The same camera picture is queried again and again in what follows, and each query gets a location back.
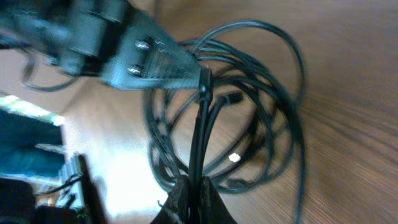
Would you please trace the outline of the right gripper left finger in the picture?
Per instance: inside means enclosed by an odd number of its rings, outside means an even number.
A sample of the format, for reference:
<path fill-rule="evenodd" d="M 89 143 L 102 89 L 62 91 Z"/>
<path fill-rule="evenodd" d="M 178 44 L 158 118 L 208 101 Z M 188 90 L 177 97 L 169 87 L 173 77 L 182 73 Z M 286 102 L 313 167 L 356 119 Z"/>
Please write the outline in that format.
<path fill-rule="evenodd" d="M 150 224 L 186 224 L 188 210 L 188 177 L 182 176 L 168 193 L 167 200 Z"/>

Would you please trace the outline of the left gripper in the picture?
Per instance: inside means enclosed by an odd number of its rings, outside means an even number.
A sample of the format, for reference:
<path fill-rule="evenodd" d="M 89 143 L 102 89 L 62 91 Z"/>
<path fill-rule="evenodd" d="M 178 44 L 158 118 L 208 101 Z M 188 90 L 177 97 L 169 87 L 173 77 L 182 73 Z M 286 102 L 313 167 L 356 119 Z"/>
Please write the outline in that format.
<path fill-rule="evenodd" d="M 72 1 L 60 67 L 118 90 L 197 89 L 201 65 L 129 1 Z"/>

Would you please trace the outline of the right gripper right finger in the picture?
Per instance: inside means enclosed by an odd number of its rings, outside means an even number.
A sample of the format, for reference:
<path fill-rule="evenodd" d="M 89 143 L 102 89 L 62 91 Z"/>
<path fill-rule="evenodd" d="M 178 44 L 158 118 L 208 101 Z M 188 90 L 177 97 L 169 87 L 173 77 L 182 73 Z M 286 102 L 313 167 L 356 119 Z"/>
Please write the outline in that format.
<path fill-rule="evenodd" d="M 200 218 L 202 224 L 237 224 L 208 177 L 201 182 Z"/>

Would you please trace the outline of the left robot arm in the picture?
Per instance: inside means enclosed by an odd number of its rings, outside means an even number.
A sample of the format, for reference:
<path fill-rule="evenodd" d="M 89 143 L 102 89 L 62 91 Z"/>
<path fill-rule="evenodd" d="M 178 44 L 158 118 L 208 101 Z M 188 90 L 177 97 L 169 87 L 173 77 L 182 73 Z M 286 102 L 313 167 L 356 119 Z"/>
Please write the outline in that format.
<path fill-rule="evenodd" d="M 1 48 L 26 54 L 21 82 L 37 91 L 59 91 L 81 77 L 97 77 L 118 90 L 200 84 L 201 65 L 194 56 L 128 1 L 2 1 Z M 36 52 L 68 80 L 33 83 Z"/>

